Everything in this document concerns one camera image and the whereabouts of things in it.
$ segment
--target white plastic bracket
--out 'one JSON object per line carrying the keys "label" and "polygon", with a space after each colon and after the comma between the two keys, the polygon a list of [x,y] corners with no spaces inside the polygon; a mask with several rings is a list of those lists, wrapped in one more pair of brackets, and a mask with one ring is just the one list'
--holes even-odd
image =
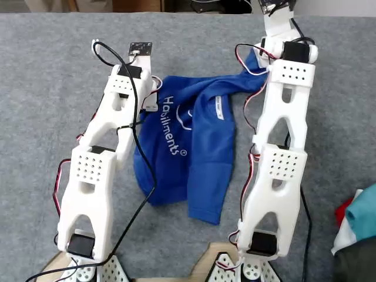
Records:
{"label": "white plastic bracket", "polygon": [[[75,259],[78,265],[86,264],[84,261],[80,259]],[[68,267],[76,266],[76,264],[72,261]],[[61,278],[68,277],[67,279],[63,279],[61,281],[65,282],[90,282],[94,278],[96,272],[96,281],[97,282],[129,282],[127,275],[125,274],[119,260],[116,256],[112,256],[108,263],[106,263],[103,267],[84,267],[79,268],[75,272],[74,270],[66,270],[61,275]]]}
{"label": "white plastic bracket", "polygon": [[[227,253],[219,253],[216,261],[227,267],[234,266],[234,263]],[[214,262],[206,282],[244,281],[241,279],[242,275],[246,279],[245,281],[280,282],[278,275],[268,261],[263,261],[250,256],[246,257],[245,261],[233,271],[223,270],[216,265],[216,262]]]}
{"label": "white plastic bracket", "polygon": [[116,154],[101,154],[79,145],[72,150],[69,181],[62,198],[58,224],[58,248],[67,251],[74,224],[81,215],[88,216],[95,234],[93,259],[103,261],[110,248],[112,231],[112,184]]}
{"label": "white plastic bracket", "polygon": [[[304,148],[306,143],[306,114],[315,66],[285,60],[276,60],[270,68],[263,113],[257,124],[253,143],[257,152],[267,143],[276,123],[285,118],[291,135],[291,147]],[[291,89],[291,100],[282,99],[284,88]]]}
{"label": "white plastic bracket", "polygon": [[[137,112],[141,110],[142,103],[147,95],[152,91],[153,81],[150,74],[150,57],[148,59],[137,60],[144,62],[141,64],[142,72],[140,79],[134,78],[137,90]],[[109,76],[105,93],[94,119],[90,122],[85,134],[81,137],[79,143],[84,146],[93,146],[98,143],[100,138],[110,129],[116,129],[121,126],[129,125],[133,122],[133,113],[135,111],[135,96],[133,86],[127,76],[118,75],[120,65],[112,69]],[[129,154],[132,147],[133,137],[132,129],[124,128],[118,130],[119,142],[116,147],[117,168],[120,169]]]}
{"label": "white plastic bracket", "polygon": [[[306,160],[303,149],[264,146],[256,182],[244,205],[243,222],[238,224],[237,246],[243,253],[250,248],[256,226],[273,212],[278,221],[277,255],[287,255],[300,208],[300,182]],[[281,181],[278,187],[273,187],[274,179]]]}

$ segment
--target blue sweatshirt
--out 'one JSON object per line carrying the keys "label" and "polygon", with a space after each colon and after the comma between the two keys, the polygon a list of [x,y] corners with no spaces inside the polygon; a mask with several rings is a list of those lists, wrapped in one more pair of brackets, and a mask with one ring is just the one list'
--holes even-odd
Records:
{"label": "blue sweatshirt", "polygon": [[[261,72],[253,52],[249,69]],[[152,205],[188,201],[189,216],[219,224],[223,200],[231,178],[235,124],[229,95],[256,92],[266,75],[214,78],[168,76],[159,92],[159,110],[148,113],[139,134],[147,159],[157,176]],[[135,150],[135,174],[145,194],[152,176]]]}

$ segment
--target dark fabric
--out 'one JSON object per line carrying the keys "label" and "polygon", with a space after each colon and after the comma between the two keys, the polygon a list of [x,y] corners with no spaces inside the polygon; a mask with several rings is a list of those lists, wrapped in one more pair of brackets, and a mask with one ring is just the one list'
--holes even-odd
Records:
{"label": "dark fabric", "polygon": [[376,237],[356,242],[334,256],[333,282],[376,281]]}

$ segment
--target gray carpet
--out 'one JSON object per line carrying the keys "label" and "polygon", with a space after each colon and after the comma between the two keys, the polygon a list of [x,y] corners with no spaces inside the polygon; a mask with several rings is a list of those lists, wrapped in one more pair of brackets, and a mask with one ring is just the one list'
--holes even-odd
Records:
{"label": "gray carpet", "polygon": [[[297,18],[320,48],[308,107],[303,186],[313,216],[309,281],[330,281],[337,228],[334,209],[375,182],[376,19]],[[264,34],[256,16],[195,14],[0,15],[0,268],[2,281],[24,281],[56,253],[58,217],[51,199],[59,161],[96,109],[110,69],[93,57],[100,38],[126,53],[152,41],[155,75],[214,76],[241,71],[233,48]],[[234,95],[234,172],[220,226],[187,217],[186,203],[141,212],[119,249],[131,277],[187,276],[210,241],[226,241],[239,218],[250,131],[241,116],[246,94]],[[262,97],[250,106],[256,121]],[[282,143],[286,129],[276,129]],[[63,174],[66,184],[67,170]],[[143,199],[132,158],[116,176],[113,239]],[[301,209],[290,253],[274,262],[284,281],[300,281],[306,216]]]}

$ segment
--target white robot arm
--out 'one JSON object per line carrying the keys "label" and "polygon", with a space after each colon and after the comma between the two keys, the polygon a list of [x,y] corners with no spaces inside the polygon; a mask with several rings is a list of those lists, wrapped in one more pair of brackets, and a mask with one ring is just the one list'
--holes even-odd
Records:
{"label": "white robot arm", "polygon": [[[129,155],[139,112],[158,109],[157,86],[151,76],[151,48],[151,43],[133,43],[127,68],[125,63],[113,66],[100,105],[79,138],[79,145],[72,150],[58,224],[58,248],[79,264],[101,263],[111,251],[115,171],[121,169]],[[93,43],[93,50],[98,53],[98,43]],[[118,135],[116,150],[96,146],[109,130],[116,130]],[[90,219],[94,234],[73,229],[81,215]],[[97,281],[102,279],[99,272]]]}
{"label": "white robot arm", "polygon": [[[226,277],[231,271],[230,275],[236,282],[278,282],[279,278],[268,261],[287,255],[300,209],[300,183],[307,160],[304,151],[307,134],[305,116],[318,49],[312,39],[301,34],[288,1],[283,1],[277,8],[266,0],[259,2],[264,11],[267,36],[254,50],[259,66],[268,69],[268,78],[263,112],[252,138],[257,156],[254,159],[259,160],[257,176],[245,201],[238,230],[232,233],[237,235],[239,261],[235,266],[226,266],[223,264],[226,255],[219,255],[208,276],[209,282],[221,282],[219,277]],[[271,61],[263,50],[277,59]],[[282,99],[285,91],[291,93],[288,102]],[[268,142],[280,119],[287,122],[291,136],[289,147]],[[251,155],[252,169],[254,159]],[[267,213],[276,215],[277,233],[256,229]]]}

